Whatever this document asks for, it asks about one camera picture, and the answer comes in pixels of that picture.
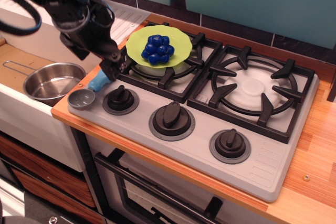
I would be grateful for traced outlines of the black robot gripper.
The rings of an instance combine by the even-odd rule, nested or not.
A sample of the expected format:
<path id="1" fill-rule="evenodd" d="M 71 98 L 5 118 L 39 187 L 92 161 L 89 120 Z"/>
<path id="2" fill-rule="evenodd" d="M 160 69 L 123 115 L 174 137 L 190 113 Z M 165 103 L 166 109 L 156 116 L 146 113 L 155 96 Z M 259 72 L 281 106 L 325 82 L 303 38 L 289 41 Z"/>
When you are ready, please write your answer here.
<path id="1" fill-rule="evenodd" d="M 102 59 L 100 68 L 111 82 L 123 71 L 124 59 L 111 39 L 114 18 L 87 18 L 59 24 L 61 42 L 80 60 L 92 53 Z"/>

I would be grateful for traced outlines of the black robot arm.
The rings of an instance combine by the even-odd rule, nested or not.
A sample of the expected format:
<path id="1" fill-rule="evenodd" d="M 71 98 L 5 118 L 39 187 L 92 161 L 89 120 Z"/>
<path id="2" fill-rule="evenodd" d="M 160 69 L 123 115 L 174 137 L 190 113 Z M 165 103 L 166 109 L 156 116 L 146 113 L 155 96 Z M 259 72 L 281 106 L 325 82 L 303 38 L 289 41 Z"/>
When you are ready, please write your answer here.
<path id="1" fill-rule="evenodd" d="M 28 28 L 19 28 L 1 22 L 1 31 L 16 36 L 37 32 L 42 18 L 31 5 L 35 3 L 50 15 L 53 25 L 60 32 L 61 42 L 80 60 L 84 60 L 90 53 L 101 58 L 100 68 L 111 81 L 115 81 L 123 71 L 125 59 L 110 36 L 115 15 L 104 0 L 12 1 L 21 6 L 34 19 L 35 24 Z"/>

